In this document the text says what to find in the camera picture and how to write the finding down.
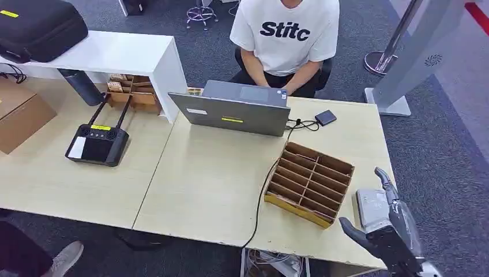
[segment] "yellow sticker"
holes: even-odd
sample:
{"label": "yellow sticker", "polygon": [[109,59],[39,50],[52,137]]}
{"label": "yellow sticker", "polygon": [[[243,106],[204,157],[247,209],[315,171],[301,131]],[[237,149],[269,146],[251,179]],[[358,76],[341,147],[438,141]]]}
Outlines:
{"label": "yellow sticker", "polygon": [[240,119],[231,119],[231,118],[226,118],[226,117],[223,117],[221,119],[224,120],[224,121],[231,121],[231,122],[237,122],[237,123],[243,123],[244,122],[244,121],[242,121]]}
{"label": "yellow sticker", "polygon": [[2,10],[0,13],[1,13],[1,14],[4,14],[4,15],[6,15],[6,16],[13,17],[13,18],[18,17],[18,14],[16,14],[16,13],[11,13],[11,12],[9,12],[8,10]]}
{"label": "yellow sticker", "polygon": [[110,130],[109,126],[103,126],[103,125],[92,125],[92,129],[97,129],[97,130]]}

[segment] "white stand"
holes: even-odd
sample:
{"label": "white stand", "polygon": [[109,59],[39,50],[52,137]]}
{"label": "white stand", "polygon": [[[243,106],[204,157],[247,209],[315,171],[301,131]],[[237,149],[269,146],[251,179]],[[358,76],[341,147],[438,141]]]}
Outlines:
{"label": "white stand", "polygon": [[[375,104],[374,95],[372,95],[373,90],[374,88],[365,88],[364,94],[368,104]],[[388,107],[377,106],[377,108],[381,115],[396,115],[398,117],[408,117],[411,115],[411,109],[409,109],[405,96],[399,98],[399,100]]]}
{"label": "white stand", "polygon": [[455,30],[467,0],[431,0],[405,50],[388,74],[365,89],[368,103],[382,115],[411,115],[404,95],[440,68],[449,57]]}

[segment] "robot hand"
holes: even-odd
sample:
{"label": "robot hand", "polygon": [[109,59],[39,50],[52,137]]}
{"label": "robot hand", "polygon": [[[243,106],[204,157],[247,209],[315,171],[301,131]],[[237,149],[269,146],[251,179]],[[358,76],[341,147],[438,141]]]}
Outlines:
{"label": "robot hand", "polygon": [[375,212],[376,220],[366,228],[367,233],[353,227],[347,218],[339,218],[343,232],[374,257],[381,259],[392,276],[442,277],[441,273],[422,256],[420,240],[414,219],[406,203],[400,200],[396,187],[385,171],[375,169],[382,182],[385,201],[376,207],[386,207]]}

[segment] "laptop lid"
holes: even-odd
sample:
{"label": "laptop lid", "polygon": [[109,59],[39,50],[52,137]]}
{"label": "laptop lid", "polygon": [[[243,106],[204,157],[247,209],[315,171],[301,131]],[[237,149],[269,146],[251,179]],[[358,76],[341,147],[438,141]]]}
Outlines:
{"label": "laptop lid", "polygon": [[169,92],[190,123],[282,136],[290,108]]}

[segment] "light wood tabletop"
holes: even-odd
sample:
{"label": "light wood tabletop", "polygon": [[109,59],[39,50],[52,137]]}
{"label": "light wood tabletop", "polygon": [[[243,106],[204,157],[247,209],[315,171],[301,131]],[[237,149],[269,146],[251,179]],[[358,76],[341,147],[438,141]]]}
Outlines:
{"label": "light wood tabletop", "polygon": [[[288,105],[293,119],[313,120],[325,110],[338,118],[317,132],[294,130],[290,141],[355,166],[339,215],[358,227],[355,192],[381,188],[375,166],[393,177],[376,106],[299,98],[289,98]],[[197,126],[179,114],[133,228],[242,246],[253,232],[260,188],[287,134],[269,137]],[[385,268],[343,234],[338,220],[324,230],[265,202],[249,247],[336,262],[333,276]]]}
{"label": "light wood tabletop", "polygon": [[[96,107],[65,80],[30,78],[25,85],[58,115],[10,155],[0,152],[0,208],[130,229],[172,125],[130,109],[122,124],[130,141],[118,167],[75,163],[65,152]],[[120,114],[107,105],[96,123],[115,126]]]}

